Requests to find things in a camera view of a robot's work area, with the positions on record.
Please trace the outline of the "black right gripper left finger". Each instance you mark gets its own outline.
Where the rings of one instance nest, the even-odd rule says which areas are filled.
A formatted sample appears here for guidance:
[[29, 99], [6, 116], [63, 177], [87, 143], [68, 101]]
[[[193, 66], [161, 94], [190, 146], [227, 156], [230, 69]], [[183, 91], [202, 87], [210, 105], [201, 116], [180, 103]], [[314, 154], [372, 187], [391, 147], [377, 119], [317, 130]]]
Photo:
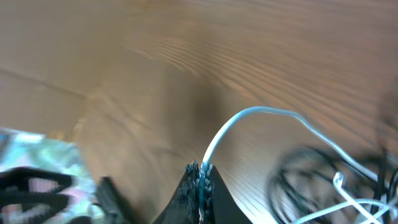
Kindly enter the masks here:
[[185, 172], [172, 198], [153, 224], [199, 224], [198, 164], [193, 161]]

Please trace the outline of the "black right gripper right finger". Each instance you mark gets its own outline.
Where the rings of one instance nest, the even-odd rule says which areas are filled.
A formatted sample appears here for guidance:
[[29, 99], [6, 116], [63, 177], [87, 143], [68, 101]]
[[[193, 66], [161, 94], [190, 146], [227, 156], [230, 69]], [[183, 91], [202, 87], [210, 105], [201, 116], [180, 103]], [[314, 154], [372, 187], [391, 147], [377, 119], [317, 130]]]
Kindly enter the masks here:
[[212, 164], [200, 170], [200, 223], [251, 224]]

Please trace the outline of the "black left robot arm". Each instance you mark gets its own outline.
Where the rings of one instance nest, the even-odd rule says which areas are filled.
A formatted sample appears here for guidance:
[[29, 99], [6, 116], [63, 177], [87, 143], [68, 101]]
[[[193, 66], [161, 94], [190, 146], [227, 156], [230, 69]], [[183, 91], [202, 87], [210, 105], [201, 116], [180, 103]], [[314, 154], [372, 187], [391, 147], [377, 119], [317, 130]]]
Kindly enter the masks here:
[[[36, 192], [29, 189], [29, 181], [38, 178], [56, 183], [52, 189]], [[23, 219], [26, 223], [44, 223], [56, 214], [64, 211], [70, 197], [61, 191], [72, 186], [72, 176], [40, 169], [17, 167], [1, 173], [1, 208], [12, 204], [21, 204], [32, 207], [42, 204], [48, 210], [38, 215]], [[109, 177], [103, 177], [96, 188], [95, 196], [98, 201], [94, 203], [104, 212], [104, 223], [107, 224], [134, 224], [136, 221], [132, 210], [121, 199]]]

